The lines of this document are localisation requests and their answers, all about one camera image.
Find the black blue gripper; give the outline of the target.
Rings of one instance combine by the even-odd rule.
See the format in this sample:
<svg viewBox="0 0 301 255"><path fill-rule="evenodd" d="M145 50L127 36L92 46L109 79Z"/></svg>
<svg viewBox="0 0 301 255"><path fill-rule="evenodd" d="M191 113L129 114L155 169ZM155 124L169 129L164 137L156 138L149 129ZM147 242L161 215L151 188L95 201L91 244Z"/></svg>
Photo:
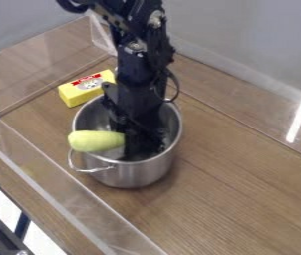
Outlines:
<svg viewBox="0 0 301 255"><path fill-rule="evenodd" d="M167 51L136 43L117 45L116 83L104 82L101 104L111 131L125 135L121 161L149 159L164 151L157 109L164 101Z"/></svg>

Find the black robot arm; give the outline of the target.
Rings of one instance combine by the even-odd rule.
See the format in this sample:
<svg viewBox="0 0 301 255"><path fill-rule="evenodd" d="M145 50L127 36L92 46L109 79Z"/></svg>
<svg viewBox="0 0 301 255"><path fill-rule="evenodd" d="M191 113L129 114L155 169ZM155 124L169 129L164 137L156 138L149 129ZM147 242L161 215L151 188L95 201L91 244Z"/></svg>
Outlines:
<svg viewBox="0 0 301 255"><path fill-rule="evenodd" d="M163 151L157 111L167 102L168 65L175 48L165 30L161 0L56 0L68 12L91 10L109 25L117 52L115 83L103 84L101 104L113 131L125 135L124 159Z"/></svg>

